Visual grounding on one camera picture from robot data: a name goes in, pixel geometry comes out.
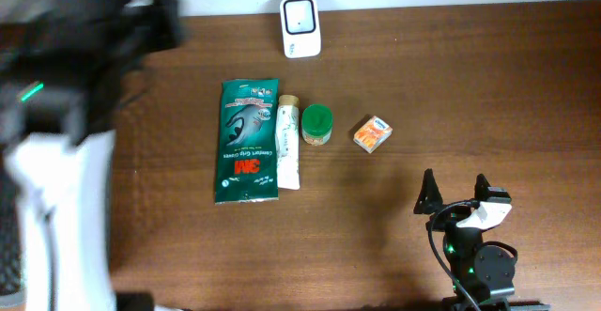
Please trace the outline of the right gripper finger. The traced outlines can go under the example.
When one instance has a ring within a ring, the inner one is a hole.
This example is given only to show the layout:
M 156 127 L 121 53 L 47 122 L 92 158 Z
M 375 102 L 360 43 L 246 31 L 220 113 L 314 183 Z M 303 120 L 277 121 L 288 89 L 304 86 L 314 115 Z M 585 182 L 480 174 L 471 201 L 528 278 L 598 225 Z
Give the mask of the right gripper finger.
M 414 214 L 431 215 L 443 207 L 442 196 L 431 168 L 424 171 L 422 188 L 413 209 Z
M 477 201 L 487 201 L 489 198 L 488 188 L 490 184 L 484 174 L 479 174 L 476 177 L 474 185 L 474 199 Z

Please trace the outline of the orange small box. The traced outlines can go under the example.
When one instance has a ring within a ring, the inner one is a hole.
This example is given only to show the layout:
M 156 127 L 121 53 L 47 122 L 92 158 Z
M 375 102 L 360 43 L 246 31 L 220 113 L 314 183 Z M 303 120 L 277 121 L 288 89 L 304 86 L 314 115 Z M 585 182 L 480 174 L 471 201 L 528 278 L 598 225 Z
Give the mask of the orange small box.
M 375 151 L 388 137 L 393 128 L 377 116 L 370 117 L 353 135 L 353 141 L 368 153 Z

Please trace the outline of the green lid jar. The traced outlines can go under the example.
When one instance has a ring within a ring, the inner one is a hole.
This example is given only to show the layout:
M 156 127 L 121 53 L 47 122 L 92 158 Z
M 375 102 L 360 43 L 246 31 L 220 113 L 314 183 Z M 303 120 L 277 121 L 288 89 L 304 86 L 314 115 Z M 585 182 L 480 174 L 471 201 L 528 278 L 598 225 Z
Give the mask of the green lid jar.
M 311 104 L 301 115 L 301 134 L 309 145 L 325 145 L 331 138 L 332 127 L 333 115 L 325 105 Z

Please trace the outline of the white cream tube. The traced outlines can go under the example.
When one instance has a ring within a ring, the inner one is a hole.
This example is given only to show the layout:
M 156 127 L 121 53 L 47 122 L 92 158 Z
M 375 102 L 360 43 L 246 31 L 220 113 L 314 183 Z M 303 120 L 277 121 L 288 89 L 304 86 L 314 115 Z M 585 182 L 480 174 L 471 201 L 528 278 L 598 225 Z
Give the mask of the white cream tube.
M 300 100 L 282 95 L 276 118 L 277 184 L 281 189 L 298 190 L 300 184 Z

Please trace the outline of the green 3M gloves packet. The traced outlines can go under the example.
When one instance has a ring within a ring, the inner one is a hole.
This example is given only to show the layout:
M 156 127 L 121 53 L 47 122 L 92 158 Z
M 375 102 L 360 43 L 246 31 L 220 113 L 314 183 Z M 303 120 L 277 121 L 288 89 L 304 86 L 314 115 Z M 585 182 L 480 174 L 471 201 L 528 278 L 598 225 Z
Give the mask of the green 3M gloves packet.
M 222 84 L 215 203 L 278 198 L 275 125 L 277 79 Z

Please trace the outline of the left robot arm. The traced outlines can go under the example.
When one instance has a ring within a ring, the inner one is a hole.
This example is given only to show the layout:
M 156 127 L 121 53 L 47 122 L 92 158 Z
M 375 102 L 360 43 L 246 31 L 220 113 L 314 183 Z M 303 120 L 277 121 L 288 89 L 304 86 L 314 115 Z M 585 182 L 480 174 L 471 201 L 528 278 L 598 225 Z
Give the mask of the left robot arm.
M 52 0 L 1 26 L 1 305 L 146 310 L 109 271 L 123 77 L 183 41 L 178 0 Z

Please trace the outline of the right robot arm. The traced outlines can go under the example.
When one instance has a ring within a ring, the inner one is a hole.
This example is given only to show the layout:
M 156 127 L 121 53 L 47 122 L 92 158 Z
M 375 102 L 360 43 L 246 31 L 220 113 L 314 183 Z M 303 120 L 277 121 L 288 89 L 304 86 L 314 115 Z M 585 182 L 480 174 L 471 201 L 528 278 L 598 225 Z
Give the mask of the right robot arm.
M 515 302 L 518 251 L 501 241 L 486 241 L 483 234 L 499 226 L 512 209 L 512 197 L 493 186 L 485 175 L 476 177 L 474 196 L 446 204 L 431 168 L 424 170 L 421 191 L 413 212 L 426 215 L 430 249 L 452 281 L 454 296 L 441 301 L 443 310 L 549 310 L 537 301 Z

